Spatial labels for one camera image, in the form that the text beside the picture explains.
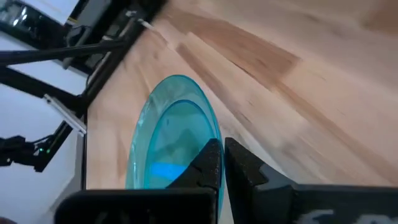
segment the wood grain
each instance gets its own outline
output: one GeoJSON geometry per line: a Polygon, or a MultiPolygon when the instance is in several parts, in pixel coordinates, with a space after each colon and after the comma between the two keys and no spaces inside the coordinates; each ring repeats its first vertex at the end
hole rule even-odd
{"type": "Polygon", "coordinates": [[[394,26],[393,3],[291,3],[171,0],[90,106],[87,187],[124,187],[141,108],[175,74],[203,89],[224,138],[296,182],[398,185],[398,39],[376,28],[394,26]]]}

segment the wooden table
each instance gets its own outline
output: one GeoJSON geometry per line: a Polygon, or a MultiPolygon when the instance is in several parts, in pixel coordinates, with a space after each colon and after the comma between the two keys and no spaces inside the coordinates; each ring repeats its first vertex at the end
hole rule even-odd
{"type": "Polygon", "coordinates": [[[171,0],[90,107],[87,188],[124,187],[141,108],[173,74],[203,88],[223,137],[296,182],[398,185],[397,9],[171,0]]]}

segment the metal rod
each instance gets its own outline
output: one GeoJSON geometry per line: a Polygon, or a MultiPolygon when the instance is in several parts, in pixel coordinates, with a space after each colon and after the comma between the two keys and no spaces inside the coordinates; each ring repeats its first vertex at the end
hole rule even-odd
{"type": "Polygon", "coordinates": [[[81,136],[87,134],[86,125],[80,121],[68,108],[65,107],[58,99],[45,94],[43,99],[59,114],[62,115],[63,120],[69,124],[73,129],[77,130],[81,136]]]}
{"type": "Polygon", "coordinates": [[[79,96],[70,94],[11,68],[0,66],[0,83],[38,98],[43,98],[45,94],[49,94],[72,111],[76,111],[81,107],[81,98],[79,96]]]}
{"type": "Polygon", "coordinates": [[[92,55],[118,50],[124,46],[124,40],[118,39],[104,41],[99,44],[64,47],[60,49],[2,51],[0,52],[0,66],[92,55]]]}

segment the teal glass plate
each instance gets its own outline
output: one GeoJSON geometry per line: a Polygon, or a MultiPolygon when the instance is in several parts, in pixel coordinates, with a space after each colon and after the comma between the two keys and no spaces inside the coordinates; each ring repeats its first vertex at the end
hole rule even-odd
{"type": "MultiPolygon", "coordinates": [[[[189,77],[167,77],[155,87],[141,111],[131,143],[126,188],[165,188],[212,138],[222,142],[217,119],[204,92],[189,77]]],[[[220,209],[224,164],[221,167],[220,209]]]]}

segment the cable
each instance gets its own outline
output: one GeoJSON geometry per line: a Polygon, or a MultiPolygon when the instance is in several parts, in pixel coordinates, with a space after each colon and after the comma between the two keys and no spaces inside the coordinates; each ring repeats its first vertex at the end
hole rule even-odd
{"type": "Polygon", "coordinates": [[[38,140],[36,140],[36,141],[32,141],[31,143],[32,144],[37,144],[37,143],[40,143],[40,142],[42,142],[43,140],[47,140],[47,139],[49,139],[49,138],[51,138],[52,137],[52,134],[50,134],[50,135],[48,135],[48,136],[46,136],[46,137],[43,137],[43,138],[41,138],[41,139],[38,139],[38,140]]]}

